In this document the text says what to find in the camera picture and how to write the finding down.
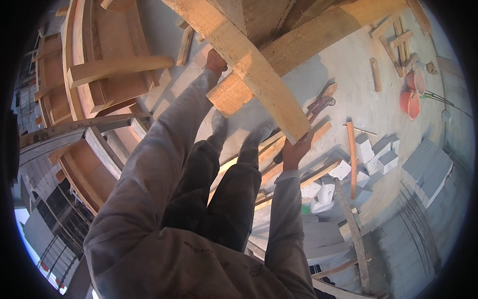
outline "dusty shoe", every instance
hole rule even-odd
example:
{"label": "dusty shoe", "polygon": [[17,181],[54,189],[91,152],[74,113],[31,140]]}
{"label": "dusty shoe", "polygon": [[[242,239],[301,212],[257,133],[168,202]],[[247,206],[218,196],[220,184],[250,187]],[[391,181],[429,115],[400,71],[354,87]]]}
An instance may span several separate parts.
{"label": "dusty shoe", "polygon": [[263,122],[257,129],[250,132],[244,140],[242,147],[249,147],[245,145],[251,145],[251,147],[258,147],[262,141],[269,137],[272,133],[274,126],[271,122]]}

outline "concrete floor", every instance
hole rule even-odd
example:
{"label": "concrete floor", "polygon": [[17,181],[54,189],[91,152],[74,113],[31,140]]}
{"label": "concrete floor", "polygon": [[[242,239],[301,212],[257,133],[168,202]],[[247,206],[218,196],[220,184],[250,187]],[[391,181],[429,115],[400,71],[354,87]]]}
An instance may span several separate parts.
{"label": "concrete floor", "polygon": [[[151,54],[170,55],[176,58],[183,32],[174,25],[177,14],[161,1],[140,1],[138,6]],[[443,96],[441,75],[430,75],[425,69],[425,64],[430,61],[437,65],[431,38],[423,35],[410,9],[403,10],[402,14],[405,27],[415,33],[415,36],[409,40],[410,53],[417,52],[420,56],[415,67],[423,71],[426,88]],[[423,137],[428,137],[432,142],[442,145],[445,128],[441,119],[444,109],[442,103],[422,100],[421,112],[413,122],[410,122],[408,116],[401,111],[399,95],[407,89],[404,79],[398,77],[380,42],[370,38],[369,30],[367,26],[343,38],[282,78],[304,109],[326,83],[334,81],[338,83],[338,89],[334,94],[337,100],[336,105],[326,108],[314,123],[317,124],[322,118],[330,118],[332,128],[312,146],[311,151],[301,161],[301,172],[310,168],[319,168],[333,149],[340,147],[347,154],[349,153],[347,130],[342,127],[347,117],[352,118],[355,127],[378,135],[378,137],[370,137],[372,145],[392,133],[397,133],[400,138],[398,167],[373,186],[373,195],[360,213],[364,234],[384,223],[396,212],[392,203],[399,194],[402,164]],[[394,36],[392,27],[388,29],[385,36],[389,39]],[[172,80],[165,91],[157,95],[158,99],[152,112],[156,109],[165,109],[168,103],[174,101],[180,92],[202,72],[204,65],[197,63],[200,59],[193,61],[193,57],[206,44],[207,42],[198,45],[193,40],[189,64],[169,69]],[[383,91],[380,93],[374,91],[370,58],[376,58],[379,64],[383,86]],[[213,110],[201,125],[197,140],[205,139],[211,134],[210,118]],[[270,119],[272,119],[270,115],[256,99],[232,115],[229,118],[229,138],[220,161],[225,161],[236,154],[249,131]],[[268,190],[273,188],[272,180],[266,187]],[[263,243],[259,241],[258,245],[261,247],[265,247],[266,244],[269,215],[270,206],[256,211],[254,229],[261,230],[260,235],[264,239]],[[341,232],[345,240],[349,240],[348,225],[342,226]]]}

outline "person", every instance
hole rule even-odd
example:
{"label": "person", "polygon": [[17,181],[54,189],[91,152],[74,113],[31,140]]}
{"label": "person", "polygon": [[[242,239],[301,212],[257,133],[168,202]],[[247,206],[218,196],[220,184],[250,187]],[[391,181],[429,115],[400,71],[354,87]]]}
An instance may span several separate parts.
{"label": "person", "polygon": [[243,252],[261,185],[258,146],[264,123],[245,139],[238,161],[207,205],[219,170],[227,121],[216,112],[213,134],[194,143],[213,104],[206,94],[226,62],[215,51],[205,71],[154,122],[84,242],[92,283],[104,298],[316,298],[303,250],[298,164],[311,134],[285,142],[275,180],[264,264]]}

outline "right hand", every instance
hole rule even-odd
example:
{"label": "right hand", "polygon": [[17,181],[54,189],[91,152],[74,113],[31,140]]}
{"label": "right hand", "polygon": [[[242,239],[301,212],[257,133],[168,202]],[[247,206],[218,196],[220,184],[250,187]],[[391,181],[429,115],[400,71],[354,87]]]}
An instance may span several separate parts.
{"label": "right hand", "polygon": [[284,160],[283,171],[289,169],[299,169],[299,162],[312,147],[312,132],[307,132],[301,140],[292,145],[289,140],[285,140],[282,148],[282,157]]}

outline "dark pants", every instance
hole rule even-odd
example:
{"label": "dark pants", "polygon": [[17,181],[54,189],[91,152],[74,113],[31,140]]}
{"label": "dark pants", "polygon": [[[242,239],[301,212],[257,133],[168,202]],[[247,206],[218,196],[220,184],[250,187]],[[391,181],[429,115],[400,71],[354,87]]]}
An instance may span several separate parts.
{"label": "dark pants", "polygon": [[243,146],[238,163],[224,174],[209,205],[209,189],[219,172],[221,142],[215,136],[194,144],[183,176],[166,207],[161,228],[188,230],[244,252],[261,186],[257,146]]}

